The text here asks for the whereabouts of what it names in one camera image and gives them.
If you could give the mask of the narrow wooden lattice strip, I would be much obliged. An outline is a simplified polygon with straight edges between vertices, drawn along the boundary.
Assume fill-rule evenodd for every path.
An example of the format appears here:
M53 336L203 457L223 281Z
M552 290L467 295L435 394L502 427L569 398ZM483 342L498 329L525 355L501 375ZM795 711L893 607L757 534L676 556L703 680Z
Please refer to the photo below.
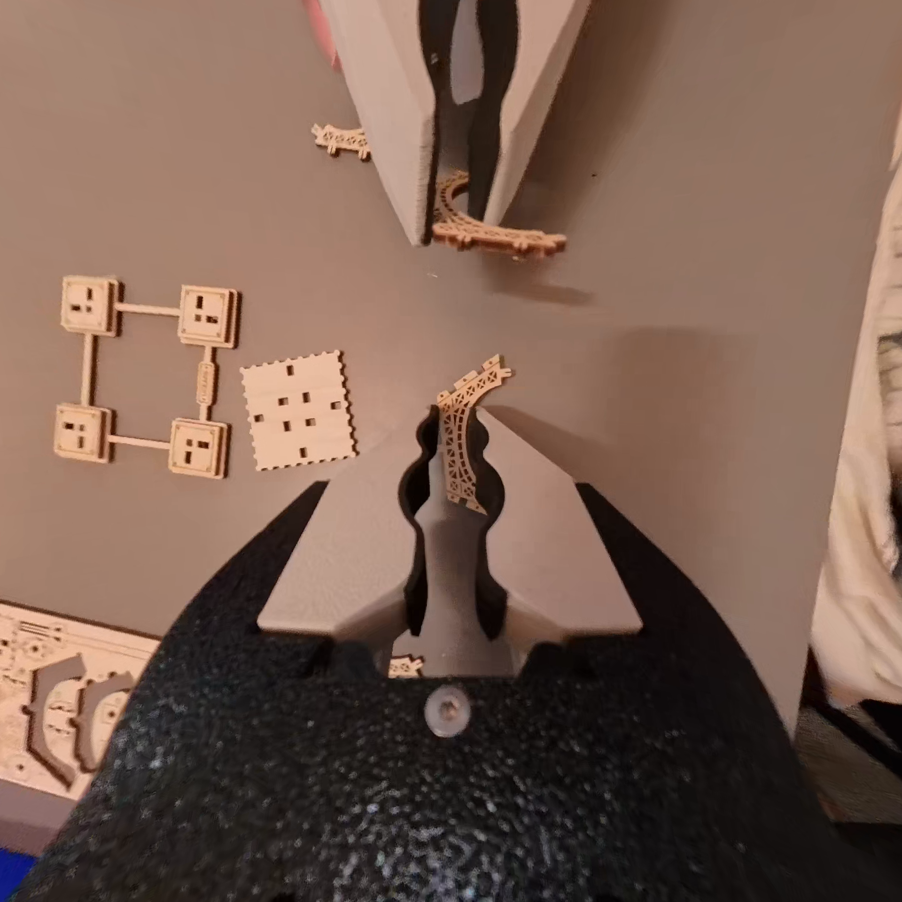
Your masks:
M560 233L489 225L457 209L456 199L468 192L469 175L452 171L435 188L431 237L457 251L481 250L513 259L547 258L563 253L568 239Z

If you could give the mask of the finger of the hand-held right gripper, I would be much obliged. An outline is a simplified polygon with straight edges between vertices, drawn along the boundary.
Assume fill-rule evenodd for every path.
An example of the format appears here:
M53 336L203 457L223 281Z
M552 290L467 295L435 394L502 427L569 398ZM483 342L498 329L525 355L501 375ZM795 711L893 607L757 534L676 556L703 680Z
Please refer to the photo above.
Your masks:
M413 245L432 240L457 1L322 3L381 184Z
M481 1L482 90L468 133L468 214L502 222L558 93L589 1Z

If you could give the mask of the wooden puzzle parts sheet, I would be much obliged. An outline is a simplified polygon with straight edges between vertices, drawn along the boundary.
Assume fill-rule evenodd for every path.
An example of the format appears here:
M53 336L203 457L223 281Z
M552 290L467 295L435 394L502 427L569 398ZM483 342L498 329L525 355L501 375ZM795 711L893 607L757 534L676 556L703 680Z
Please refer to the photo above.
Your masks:
M80 799L159 644L2 602L2 779Z

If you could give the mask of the grey desk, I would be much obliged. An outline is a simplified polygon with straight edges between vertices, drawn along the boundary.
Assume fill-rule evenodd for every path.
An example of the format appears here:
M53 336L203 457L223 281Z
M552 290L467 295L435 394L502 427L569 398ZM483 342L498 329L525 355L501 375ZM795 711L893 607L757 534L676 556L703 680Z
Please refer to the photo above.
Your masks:
M162 636L312 481L256 472L239 369L341 350L356 463L492 355L492 415L702 589L790 732L900 105L900 2L594 2L510 221L412 247L299 2L2 2L2 600ZM62 278L242 292L229 472L57 457Z

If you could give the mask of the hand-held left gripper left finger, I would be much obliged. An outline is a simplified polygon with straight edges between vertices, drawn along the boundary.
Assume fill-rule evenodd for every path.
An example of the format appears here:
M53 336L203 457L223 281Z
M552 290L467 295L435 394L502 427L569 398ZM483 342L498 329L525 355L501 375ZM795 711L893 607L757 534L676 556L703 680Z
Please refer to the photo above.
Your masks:
M415 412L328 482L260 612L261 630L391 649L428 604L417 512L430 496L436 405Z

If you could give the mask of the square wooden plate with holes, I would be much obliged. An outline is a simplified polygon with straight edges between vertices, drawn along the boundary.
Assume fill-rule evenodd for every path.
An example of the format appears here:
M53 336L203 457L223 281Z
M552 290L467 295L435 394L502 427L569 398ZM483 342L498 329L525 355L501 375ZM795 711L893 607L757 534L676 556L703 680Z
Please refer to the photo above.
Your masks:
M357 455L339 350L242 367L258 472Z

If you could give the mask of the cream printed hoodie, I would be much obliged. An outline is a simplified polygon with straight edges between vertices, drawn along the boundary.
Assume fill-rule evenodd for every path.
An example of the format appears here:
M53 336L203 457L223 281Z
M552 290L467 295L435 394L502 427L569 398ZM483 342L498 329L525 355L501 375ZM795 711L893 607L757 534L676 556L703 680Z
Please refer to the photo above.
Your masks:
M875 244L810 644L828 702L900 705L901 151Z

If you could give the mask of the person's right hand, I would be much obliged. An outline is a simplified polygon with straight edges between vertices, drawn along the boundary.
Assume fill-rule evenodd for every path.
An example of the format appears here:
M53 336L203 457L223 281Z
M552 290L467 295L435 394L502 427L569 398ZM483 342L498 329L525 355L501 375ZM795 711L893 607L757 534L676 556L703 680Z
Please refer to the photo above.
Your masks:
M328 18L322 3L317 0L301 1L307 14L311 32L333 71L342 72L342 65L336 49Z

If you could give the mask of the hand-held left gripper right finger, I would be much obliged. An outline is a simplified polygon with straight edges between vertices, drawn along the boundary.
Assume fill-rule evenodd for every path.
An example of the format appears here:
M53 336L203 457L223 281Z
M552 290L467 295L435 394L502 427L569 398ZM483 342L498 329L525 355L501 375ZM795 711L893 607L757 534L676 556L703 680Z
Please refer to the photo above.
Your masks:
M643 621L573 478L482 409L475 412L479 538L475 609L490 640L538 644L640 632Z

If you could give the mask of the blue plastic bin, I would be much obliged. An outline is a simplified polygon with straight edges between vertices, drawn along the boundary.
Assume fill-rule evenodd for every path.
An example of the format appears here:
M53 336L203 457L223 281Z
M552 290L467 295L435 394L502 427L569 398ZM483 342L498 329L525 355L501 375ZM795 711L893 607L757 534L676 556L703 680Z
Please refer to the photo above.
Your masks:
M30 854L1 848L1 901L9 901L38 861L40 852Z

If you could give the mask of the wooden frame with four squares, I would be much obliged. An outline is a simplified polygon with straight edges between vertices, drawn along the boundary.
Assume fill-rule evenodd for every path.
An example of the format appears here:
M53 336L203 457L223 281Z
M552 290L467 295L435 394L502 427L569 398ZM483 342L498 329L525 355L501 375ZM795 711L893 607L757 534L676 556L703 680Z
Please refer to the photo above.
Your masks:
M218 400L218 352L239 343L242 294L234 288L183 285L176 307L135 304L125 299L114 277L67 276L62 280L61 325L82 340L78 402L60 403L52 442L57 457L106 465L118 446L166 452L176 475L222 480L227 475L231 426L215 421ZM122 316L174 319L177 338L201 350L197 365L197 417L176 418L166 439L117 434L116 412L96 405L97 346L119 337Z

